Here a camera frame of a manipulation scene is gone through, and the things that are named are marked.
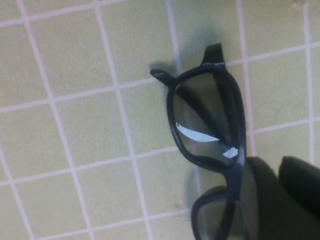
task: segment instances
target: tile floor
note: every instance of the tile floor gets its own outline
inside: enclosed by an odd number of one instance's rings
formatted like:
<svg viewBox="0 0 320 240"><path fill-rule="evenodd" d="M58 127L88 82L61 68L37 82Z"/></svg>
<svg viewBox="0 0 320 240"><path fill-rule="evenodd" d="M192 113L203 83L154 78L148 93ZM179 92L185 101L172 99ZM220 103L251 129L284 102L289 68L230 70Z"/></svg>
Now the tile floor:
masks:
<svg viewBox="0 0 320 240"><path fill-rule="evenodd" d="M192 203L225 180L177 151L149 69L180 73L217 42L248 154L320 167L320 2L292 4L2 0L1 239L192 240Z"/></svg>

